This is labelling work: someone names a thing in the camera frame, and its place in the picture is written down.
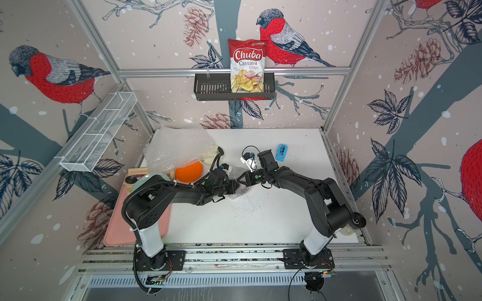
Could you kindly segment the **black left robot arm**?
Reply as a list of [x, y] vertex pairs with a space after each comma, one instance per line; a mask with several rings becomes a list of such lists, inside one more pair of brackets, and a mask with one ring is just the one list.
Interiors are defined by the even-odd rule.
[[148, 258], [165, 257], [166, 248], [162, 241], [158, 221], [172, 203], [203, 206], [225, 199], [239, 188], [235, 180], [228, 177], [227, 164], [221, 164], [222, 148], [217, 154], [209, 172], [192, 184], [167, 181], [162, 176], [152, 176], [132, 192], [123, 203], [122, 217], [136, 237], [136, 246]]

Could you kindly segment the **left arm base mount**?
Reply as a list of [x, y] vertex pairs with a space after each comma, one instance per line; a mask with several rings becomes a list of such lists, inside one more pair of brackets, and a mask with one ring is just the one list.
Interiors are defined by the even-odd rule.
[[182, 271], [186, 254], [183, 250], [162, 250], [151, 258], [138, 249], [133, 268], [137, 272]]

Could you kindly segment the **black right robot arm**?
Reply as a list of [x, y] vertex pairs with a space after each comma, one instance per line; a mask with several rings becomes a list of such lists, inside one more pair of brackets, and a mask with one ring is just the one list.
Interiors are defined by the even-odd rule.
[[270, 150], [257, 156], [260, 168], [246, 171], [237, 182], [247, 187], [270, 184], [305, 199], [313, 224], [310, 234], [301, 242], [301, 251], [305, 255], [319, 255], [342, 228], [357, 231], [366, 227], [365, 217], [352, 209], [334, 179], [312, 179], [289, 167], [280, 167]]

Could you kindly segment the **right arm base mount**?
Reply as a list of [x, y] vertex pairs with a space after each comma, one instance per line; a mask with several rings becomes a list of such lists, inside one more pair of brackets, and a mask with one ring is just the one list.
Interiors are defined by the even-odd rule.
[[284, 263], [287, 270], [300, 268], [332, 270], [335, 268], [331, 250], [328, 248], [321, 250], [317, 255], [311, 255], [305, 249], [284, 249], [279, 260]]

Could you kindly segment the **blue tape dispenser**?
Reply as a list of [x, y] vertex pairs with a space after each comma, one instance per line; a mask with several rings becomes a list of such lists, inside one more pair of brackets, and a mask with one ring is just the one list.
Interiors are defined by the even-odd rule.
[[279, 162], [284, 162], [287, 155], [288, 146], [286, 144], [280, 144], [276, 151], [276, 160]]

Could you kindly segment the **clear bubble wrap sheet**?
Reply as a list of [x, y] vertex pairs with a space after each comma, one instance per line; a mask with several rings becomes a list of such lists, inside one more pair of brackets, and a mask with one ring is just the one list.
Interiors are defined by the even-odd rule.
[[250, 187], [246, 186], [245, 184], [240, 184], [237, 182], [237, 179], [242, 177], [248, 169], [238, 168], [236, 166], [229, 166], [227, 175], [230, 180], [235, 182], [234, 191], [227, 195], [229, 200], [235, 200], [245, 194], [247, 194], [250, 190]]

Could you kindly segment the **orange plastic plate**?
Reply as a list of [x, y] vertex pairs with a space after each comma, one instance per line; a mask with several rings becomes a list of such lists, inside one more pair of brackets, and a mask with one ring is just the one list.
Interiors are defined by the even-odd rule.
[[194, 183], [201, 178], [202, 174], [203, 164], [198, 161], [184, 168], [178, 168], [175, 171], [175, 179], [181, 183]]

